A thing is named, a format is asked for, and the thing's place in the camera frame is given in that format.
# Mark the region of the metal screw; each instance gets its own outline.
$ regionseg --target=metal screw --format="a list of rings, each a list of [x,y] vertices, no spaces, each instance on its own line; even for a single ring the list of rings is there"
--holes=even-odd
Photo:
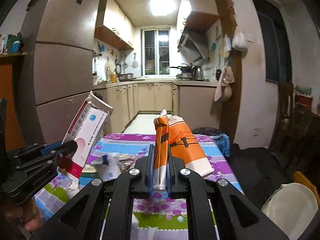
[[[220,186],[226,186],[226,185],[228,185],[228,181],[226,180],[226,179],[219,179],[218,180],[218,184],[220,185]]]
[[[181,169],[180,173],[183,175],[189,175],[191,173],[191,171],[189,169]]]
[[[139,172],[140,172],[140,171],[139,171],[138,169],[135,169],[135,168],[129,170],[129,173],[130,173],[131,175],[137,175],[137,174],[139,174]]]
[[[94,186],[99,186],[101,184],[102,180],[101,179],[93,179],[91,181],[91,184]]]

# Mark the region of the window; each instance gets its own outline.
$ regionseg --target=window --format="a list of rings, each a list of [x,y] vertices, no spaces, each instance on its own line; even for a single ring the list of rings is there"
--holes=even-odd
[[[266,55],[266,81],[292,81],[291,54],[287,32],[279,9],[266,0],[253,0]]]
[[[169,29],[142,30],[142,75],[169,74]]]

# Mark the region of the tablecloth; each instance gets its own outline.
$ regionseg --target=tablecloth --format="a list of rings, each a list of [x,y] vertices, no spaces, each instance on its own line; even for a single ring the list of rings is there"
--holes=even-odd
[[[216,181],[217,179],[225,178],[238,190],[242,191],[214,140],[206,135],[195,135],[195,137],[214,168],[214,173],[206,177],[206,179]],[[150,144],[155,144],[155,135],[109,134],[101,138],[93,147],[87,162],[90,163],[107,152],[129,154],[138,159],[148,155]],[[80,189],[91,180],[91,178],[81,177],[79,179]],[[36,205],[43,220],[52,217],[68,202],[66,188],[70,185],[71,180],[59,173],[55,179],[35,195]],[[131,239],[187,239],[186,207],[185,199],[171,199],[166,192],[154,192],[150,199],[135,199],[133,214],[139,220],[139,228],[132,228]]]

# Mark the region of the white floor tile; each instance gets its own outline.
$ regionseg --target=white floor tile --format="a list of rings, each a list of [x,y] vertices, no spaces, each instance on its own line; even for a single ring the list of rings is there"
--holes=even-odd
[[[157,117],[159,114],[138,114],[123,133],[156,134],[153,120]]]

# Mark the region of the orange carton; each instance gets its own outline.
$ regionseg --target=orange carton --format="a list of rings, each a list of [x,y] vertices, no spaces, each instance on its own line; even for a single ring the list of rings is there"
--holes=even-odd
[[[156,128],[156,147],[153,189],[165,190],[169,137],[169,122],[166,110],[160,113],[160,116],[154,120],[154,124]]]
[[[169,145],[172,156],[181,158],[186,168],[206,177],[214,172],[201,146],[186,122],[179,116],[169,121]]]

